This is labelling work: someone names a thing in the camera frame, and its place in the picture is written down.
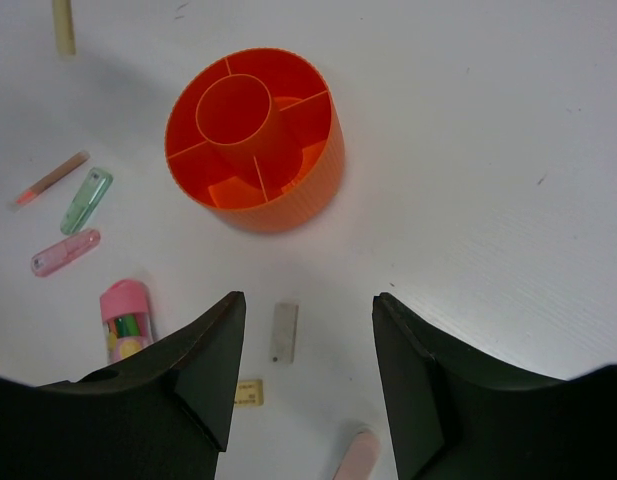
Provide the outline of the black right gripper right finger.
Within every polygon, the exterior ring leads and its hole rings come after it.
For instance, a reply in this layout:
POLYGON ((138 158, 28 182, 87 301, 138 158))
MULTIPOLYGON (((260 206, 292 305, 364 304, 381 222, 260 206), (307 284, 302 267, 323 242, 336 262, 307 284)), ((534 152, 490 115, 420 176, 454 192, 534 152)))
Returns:
POLYGON ((617 365, 570 380, 494 358, 394 296, 372 323, 402 479, 617 479, 617 365))

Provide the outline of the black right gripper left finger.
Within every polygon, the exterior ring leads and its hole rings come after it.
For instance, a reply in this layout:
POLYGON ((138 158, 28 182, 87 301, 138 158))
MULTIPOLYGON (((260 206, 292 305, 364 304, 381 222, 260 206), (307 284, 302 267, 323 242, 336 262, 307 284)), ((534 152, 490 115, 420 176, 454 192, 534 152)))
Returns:
POLYGON ((211 479, 227 448, 245 296, 77 382, 0 377, 0 479, 211 479))

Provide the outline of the pink capped clear tube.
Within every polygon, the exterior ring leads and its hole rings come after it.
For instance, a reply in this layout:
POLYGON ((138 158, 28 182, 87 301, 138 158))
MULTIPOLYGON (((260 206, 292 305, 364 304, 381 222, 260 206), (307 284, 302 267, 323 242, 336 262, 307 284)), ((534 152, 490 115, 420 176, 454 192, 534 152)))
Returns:
POLYGON ((149 296, 142 282, 120 280, 101 294, 99 303, 109 364, 153 343, 149 296))

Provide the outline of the green correction tape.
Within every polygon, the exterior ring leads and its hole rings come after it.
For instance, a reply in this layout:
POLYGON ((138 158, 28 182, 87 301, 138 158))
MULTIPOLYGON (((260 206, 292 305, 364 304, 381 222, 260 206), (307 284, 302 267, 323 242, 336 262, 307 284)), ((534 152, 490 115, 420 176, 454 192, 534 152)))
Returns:
POLYGON ((103 168, 88 172, 60 223, 62 234, 70 236, 84 227, 112 182, 113 175, 103 168))

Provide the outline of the orange highlighter pen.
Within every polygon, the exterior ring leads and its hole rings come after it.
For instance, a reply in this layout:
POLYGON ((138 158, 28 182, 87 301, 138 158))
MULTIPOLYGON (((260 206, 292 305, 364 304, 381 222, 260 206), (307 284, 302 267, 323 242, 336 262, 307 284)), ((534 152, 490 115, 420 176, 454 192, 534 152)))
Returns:
POLYGON ((20 208, 30 204, 42 193, 55 185, 57 182, 65 178, 67 175, 75 171, 81 165, 86 163, 90 159, 90 154, 84 150, 74 154, 68 160, 56 167, 50 173, 46 174, 40 180, 28 187, 22 193, 20 193, 13 202, 9 204, 9 207, 13 211, 17 211, 20 208))

